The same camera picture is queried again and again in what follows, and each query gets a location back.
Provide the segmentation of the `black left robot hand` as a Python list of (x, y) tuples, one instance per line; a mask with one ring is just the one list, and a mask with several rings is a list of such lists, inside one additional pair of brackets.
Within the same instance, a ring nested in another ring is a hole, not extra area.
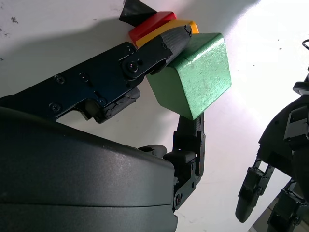
[(282, 109), (259, 140), (254, 165), (240, 188), (236, 218), (245, 222), (267, 188), (275, 169), (290, 177), (268, 219), (269, 232), (292, 232), (309, 210), (309, 97)]

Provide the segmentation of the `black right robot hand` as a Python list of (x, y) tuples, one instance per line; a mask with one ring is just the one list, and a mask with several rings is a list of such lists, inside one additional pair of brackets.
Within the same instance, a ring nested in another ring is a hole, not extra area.
[(122, 43), (0, 100), (3, 232), (173, 232), (174, 212), (204, 171), (204, 116), (179, 118), (173, 150), (133, 148), (57, 122), (70, 111), (103, 123), (134, 103), (192, 38), (189, 25), (140, 49)]

